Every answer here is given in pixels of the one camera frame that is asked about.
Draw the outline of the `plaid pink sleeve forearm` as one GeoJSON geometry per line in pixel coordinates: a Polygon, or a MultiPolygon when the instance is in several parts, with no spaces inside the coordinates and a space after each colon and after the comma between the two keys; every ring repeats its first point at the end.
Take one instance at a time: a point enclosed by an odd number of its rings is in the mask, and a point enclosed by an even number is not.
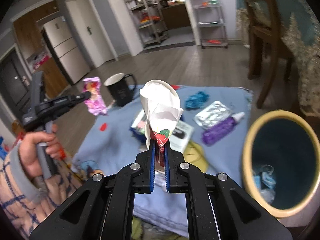
{"type": "Polygon", "coordinates": [[[28,239],[31,232],[80,186],[80,180],[62,161],[49,179],[29,180],[17,144],[1,164],[1,208],[17,232],[28,239]]]}

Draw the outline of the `person's left hand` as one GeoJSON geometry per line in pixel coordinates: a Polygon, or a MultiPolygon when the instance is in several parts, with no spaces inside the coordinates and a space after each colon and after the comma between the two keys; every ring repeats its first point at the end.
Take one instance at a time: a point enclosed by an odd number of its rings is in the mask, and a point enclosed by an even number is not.
{"type": "Polygon", "coordinates": [[[52,159],[61,159],[60,155],[60,142],[56,136],[58,127],[56,124],[52,125],[52,133],[44,131],[28,132],[19,148],[18,153],[20,162],[26,176],[33,180],[34,178],[42,175],[42,168],[37,157],[36,145],[45,142],[47,144],[46,153],[52,159]]]}

